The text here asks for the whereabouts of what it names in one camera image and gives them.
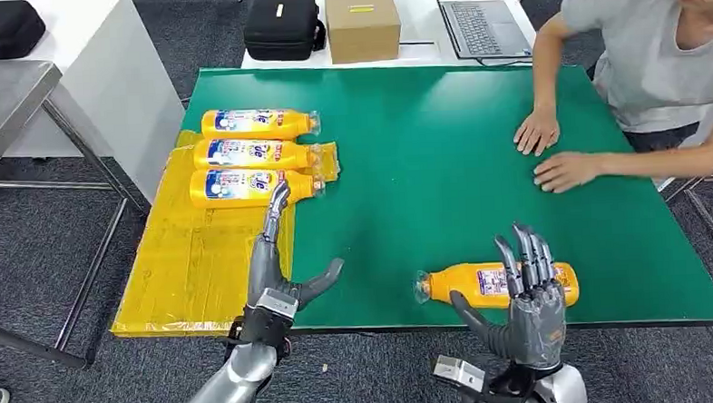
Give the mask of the person's left hand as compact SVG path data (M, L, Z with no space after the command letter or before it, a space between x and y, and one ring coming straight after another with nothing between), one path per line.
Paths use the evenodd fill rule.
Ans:
M602 173L602 156L584 152L559 152L534 169L533 183L544 192L567 192Z

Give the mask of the person's right hand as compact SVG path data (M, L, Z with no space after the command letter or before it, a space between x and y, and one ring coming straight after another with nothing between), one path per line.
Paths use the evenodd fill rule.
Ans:
M542 155L556 144L561 126L556 118L556 108L535 107L515 132L513 142L523 155Z

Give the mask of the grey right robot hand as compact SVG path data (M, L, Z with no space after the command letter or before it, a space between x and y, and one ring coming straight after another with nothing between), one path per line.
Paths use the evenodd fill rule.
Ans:
M488 322L458 290L449 292L451 305L494 355L530 369L553 369L561 364L566 337L565 290L544 238L517 221L512 228L521 246L519 259L504 237L494 237L510 298L507 323Z

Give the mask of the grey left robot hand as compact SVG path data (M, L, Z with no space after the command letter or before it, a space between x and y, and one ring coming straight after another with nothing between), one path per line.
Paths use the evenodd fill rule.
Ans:
M303 310L312 300L334 285L345 261L334 258L327 269L305 283L285 279L280 267L278 230L282 212L291 203L290 186L287 180L278 183L271 193L262 232L254 241L249 263L247 302L244 313L254 310L266 288L289 295L298 301L297 311Z

